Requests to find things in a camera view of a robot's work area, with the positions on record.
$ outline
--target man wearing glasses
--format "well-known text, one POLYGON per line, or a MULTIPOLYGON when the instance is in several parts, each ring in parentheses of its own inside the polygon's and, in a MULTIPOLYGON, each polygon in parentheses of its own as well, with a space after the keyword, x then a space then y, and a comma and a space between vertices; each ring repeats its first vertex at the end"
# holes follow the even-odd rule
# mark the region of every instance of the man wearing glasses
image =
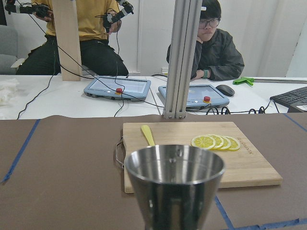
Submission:
MULTIPOLYGON (((203 0, 197 33, 191 80, 208 78, 212 81, 238 78, 244 68, 242 55, 237 51, 232 36, 217 26, 221 20, 218 0, 203 0)), ((170 46, 166 60, 169 62, 170 46)))

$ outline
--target black keyboard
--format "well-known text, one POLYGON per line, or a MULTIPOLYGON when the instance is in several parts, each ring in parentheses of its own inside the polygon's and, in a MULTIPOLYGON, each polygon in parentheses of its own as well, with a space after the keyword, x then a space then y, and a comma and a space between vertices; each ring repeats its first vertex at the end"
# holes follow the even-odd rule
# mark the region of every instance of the black keyboard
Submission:
POLYGON ((307 87, 272 96, 270 97, 270 100, 274 100, 276 103, 286 106, 288 108, 291 104, 297 102, 307 104, 307 87))

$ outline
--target wooden post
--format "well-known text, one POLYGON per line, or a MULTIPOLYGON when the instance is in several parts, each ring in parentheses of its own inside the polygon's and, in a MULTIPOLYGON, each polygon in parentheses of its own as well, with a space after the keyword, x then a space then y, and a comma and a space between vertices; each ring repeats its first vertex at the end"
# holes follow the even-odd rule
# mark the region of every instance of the wooden post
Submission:
MULTIPOLYGON (((81 65, 77 7, 75 0, 52 0, 57 41, 79 65, 81 65)), ((61 65, 69 71, 82 75, 82 68, 67 54, 59 49, 61 65)), ((80 81, 80 77, 69 73, 61 67, 63 81, 80 81)))

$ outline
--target blue tape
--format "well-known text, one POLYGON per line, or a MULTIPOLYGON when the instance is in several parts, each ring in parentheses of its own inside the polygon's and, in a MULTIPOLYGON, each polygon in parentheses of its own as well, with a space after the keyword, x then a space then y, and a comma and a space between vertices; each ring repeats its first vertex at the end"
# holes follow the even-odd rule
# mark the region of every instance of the blue tape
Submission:
POLYGON ((269 229, 280 229, 285 227, 292 227, 296 225, 304 225, 307 224, 306 219, 293 219, 288 221, 276 222, 276 223, 269 223, 263 225, 253 225, 241 228, 235 228, 235 230, 269 230, 269 229))
POLYGON ((217 196, 215 197, 215 204, 217 206, 217 208, 220 210, 220 213, 222 214, 222 217, 228 227, 229 230, 234 230, 234 226, 231 223, 231 220, 229 219, 229 217, 227 216, 227 213, 225 211, 225 209, 223 208, 219 198, 217 198, 217 196))
POLYGON ((25 148, 27 147, 27 145, 28 145, 28 143, 29 143, 29 141, 30 141, 32 135, 34 134, 34 131, 35 131, 35 129, 36 129, 36 127, 37 127, 39 121, 40 121, 40 119, 36 120, 36 122, 34 123, 32 129, 31 129, 31 131, 30 131, 30 133, 29 133, 29 135, 28 135, 28 137, 27 137, 26 140, 24 141, 24 144, 22 145, 21 149, 19 150, 18 154, 16 155, 16 157, 15 157, 15 159, 14 159, 14 161, 13 161, 13 163, 12 163, 12 165, 11 165, 9 171, 8 171, 8 173, 5 175, 5 177, 3 178, 3 180, 1 181, 1 183, 6 182, 6 181, 9 180, 9 178, 11 177, 11 175, 12 175, 12 173, 13 173, 13 171, 14 171, 14 169, 15 169, 15 167, 16 167, 18 161, 19 161, 19 159, 21 158, 21 156, 22 156, 22 154, 23 154, 25 148))
POLYGON ((300 125, 297 121, 295 121, 294 119, 292 119, 291 117, 289 117, 287 114, 283 114, 286 117, 288 117, 293 123, 295 123, 297 126, 299 126, 302 130, 304 130, 305 132, 307 132, 307 129, 305 129, 302 125, 300 125))

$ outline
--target cutting board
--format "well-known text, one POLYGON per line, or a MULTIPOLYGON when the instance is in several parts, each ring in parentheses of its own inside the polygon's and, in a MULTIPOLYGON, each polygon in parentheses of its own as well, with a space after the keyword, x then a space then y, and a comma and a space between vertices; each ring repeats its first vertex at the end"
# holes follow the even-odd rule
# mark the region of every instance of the cutting board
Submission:
MULTIPOLYGON (((126 157, 132 152, 148 146, 141 131, 141 125, 150 127, 156 145, 190 145, 195 136, 203 134, 218 134, 237 138, 241 143, 241 148, 238 151, 213 150, 224 160, 226 165, 220 188, 278 185, 283 180, 233 122, 124 123, 123 141, 126 157)), ((134 192, 126 169, 124 184, 126 193, 134 192)))

